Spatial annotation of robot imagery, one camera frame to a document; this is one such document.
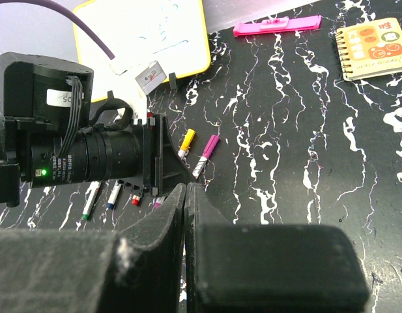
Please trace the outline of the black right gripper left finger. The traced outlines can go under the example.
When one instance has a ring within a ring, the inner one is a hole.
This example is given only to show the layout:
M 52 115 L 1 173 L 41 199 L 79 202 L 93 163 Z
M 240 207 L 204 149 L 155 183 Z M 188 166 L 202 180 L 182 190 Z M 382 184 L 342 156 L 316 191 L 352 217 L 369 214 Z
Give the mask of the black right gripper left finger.
M 185 193 L 122 233 L 0 230 L 0 312 L 176 312 Z

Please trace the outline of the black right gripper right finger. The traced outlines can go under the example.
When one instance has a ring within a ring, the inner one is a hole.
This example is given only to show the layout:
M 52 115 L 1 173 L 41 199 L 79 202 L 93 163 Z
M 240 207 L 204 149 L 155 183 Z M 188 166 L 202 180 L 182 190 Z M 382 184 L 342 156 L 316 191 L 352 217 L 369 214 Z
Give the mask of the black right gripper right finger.
M 188 312 L 364 311 L 369 290 L 339 228 L 233 224 L 197 183 L 184 217 Z

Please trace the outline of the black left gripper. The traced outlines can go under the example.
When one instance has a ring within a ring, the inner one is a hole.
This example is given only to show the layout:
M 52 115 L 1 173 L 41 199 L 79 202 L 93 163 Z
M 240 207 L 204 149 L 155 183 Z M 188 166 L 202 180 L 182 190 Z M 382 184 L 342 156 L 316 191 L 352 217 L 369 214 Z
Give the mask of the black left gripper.
M 166 196 L 178 184 L 195 182 L 173 146 L 165 114 L 148 117 L 142 131 L 142 183 L 146 192 Z

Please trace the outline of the purple white pen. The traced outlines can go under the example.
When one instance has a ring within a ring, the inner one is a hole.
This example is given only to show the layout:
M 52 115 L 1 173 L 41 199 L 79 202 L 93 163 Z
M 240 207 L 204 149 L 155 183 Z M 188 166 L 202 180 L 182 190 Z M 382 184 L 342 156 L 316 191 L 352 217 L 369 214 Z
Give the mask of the purple white pen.
M 184 157 L 185 157 L 185 155 L 187 154 L 187 152 L 188 152 L 188 150 L 189 150 L 189 148 L 190 148 L 190 145 L 191 145 L 191 143 L 192 143 L 192 140 L 194 139 L 194 137 L 195 137 L 195 130 L 193 130 L 193 129 L 188 129 L 188 131 L 187 131 L 187 133 L 186 133 L 186 135 L 185 135 L 185 137 L 184 137 L 184 140 L 183 140 L 183 142 L 181 143 L 181 145 L 180 145 L 180 149 L 179 149 L 179 151 L 178 151 L 178 156 L 179 156 L 179 158 L 182 160 Z

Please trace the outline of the red white pen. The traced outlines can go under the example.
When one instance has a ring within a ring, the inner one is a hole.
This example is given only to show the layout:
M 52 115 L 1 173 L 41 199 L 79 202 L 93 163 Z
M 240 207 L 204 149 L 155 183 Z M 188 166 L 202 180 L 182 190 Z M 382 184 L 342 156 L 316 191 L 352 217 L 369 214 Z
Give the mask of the red white pen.
M 141 193 L 135 193 L 132 196 L 132 205 L 138 206 L 140 201 L 141 201 L 142 194 Z

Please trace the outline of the orange white pen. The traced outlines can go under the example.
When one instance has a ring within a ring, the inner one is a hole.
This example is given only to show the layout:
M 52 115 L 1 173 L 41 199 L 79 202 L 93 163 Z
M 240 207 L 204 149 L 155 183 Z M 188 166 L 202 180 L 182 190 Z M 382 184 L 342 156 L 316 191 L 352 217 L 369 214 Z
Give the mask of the orange white pen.
M 214 151 L 216 145 L 218 144 L 219 140 L 220 140 L 220 137 L 218 135 L 214 134 L 210 137 L 209 141 L 207 142 L 207 144 L 203 150 L 203 154 L 199 158 L 194 170 L 192 171 L 192 175 L 196 179 L 198 179 L 198 177 L 200 176 L 203 168 L 205 167 L 205 164 L 209 160 L 209 158 L 210 158 L 212 152 Z

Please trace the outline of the blue white pen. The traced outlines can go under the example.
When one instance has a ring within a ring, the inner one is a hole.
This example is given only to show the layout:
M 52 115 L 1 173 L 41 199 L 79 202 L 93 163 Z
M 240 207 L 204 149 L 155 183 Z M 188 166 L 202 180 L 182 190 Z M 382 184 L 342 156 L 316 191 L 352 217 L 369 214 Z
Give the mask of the blue white pen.
M 122 184 L 120 183 L 120 181 L 116 181 L 106 204 L 106 207 L 108 209 L 114 209 L 121 188 Z

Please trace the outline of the green white pen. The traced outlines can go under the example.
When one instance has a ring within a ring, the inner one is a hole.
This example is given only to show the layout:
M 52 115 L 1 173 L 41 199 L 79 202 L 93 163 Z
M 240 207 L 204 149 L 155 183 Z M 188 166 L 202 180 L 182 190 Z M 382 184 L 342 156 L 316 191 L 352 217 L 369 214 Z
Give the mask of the green white pen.
M 100 181 L 93 181 L 90 184 L 90 186 L 89 186 L 89 188 L 87 190 L 88 197 L 86 199 L 85 206 L 84 206 L 83 212 L 82 212 L 82 219 L 83 220 L 88 220 L 89 219 L 101 184 L 102 183 Z

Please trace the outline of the yellow pen cap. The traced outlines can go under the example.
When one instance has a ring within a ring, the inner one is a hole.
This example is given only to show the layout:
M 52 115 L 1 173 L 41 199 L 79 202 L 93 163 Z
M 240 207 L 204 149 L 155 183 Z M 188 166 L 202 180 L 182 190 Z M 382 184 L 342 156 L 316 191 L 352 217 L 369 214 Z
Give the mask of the yellow pen cap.
M 190 148 L 190 144 L 191 144 L 194 136 L 195 136 L 195 130 L 188 129 L 188 131 L 184 137 L 184 140 L 183 140 L 182 144 L 180 145 L 181 151 L 187 152 L 187 150 Z

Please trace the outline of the purple pen cap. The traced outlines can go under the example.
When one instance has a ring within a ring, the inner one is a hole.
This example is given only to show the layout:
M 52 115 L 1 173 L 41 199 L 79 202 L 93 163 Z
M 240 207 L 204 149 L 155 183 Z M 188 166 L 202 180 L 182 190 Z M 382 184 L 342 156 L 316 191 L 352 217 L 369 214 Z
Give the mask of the purple pen cap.
M 202 157 L 209 159 L 219 140 L 220 137 L 218 135 L 212 135 L 203 150 Z

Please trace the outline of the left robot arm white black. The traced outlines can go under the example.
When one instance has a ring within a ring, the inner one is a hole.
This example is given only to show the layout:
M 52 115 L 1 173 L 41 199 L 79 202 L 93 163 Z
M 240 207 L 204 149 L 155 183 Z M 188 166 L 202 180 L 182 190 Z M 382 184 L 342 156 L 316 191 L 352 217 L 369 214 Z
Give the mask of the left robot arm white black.
M 166 196 L 194 176 L 172 146 L 164 114 L 135 113 L 110 93 L 90 113 L 93 71 L 41 55 L 0 55 L 0 203 L 31 188 L 117 179 Z

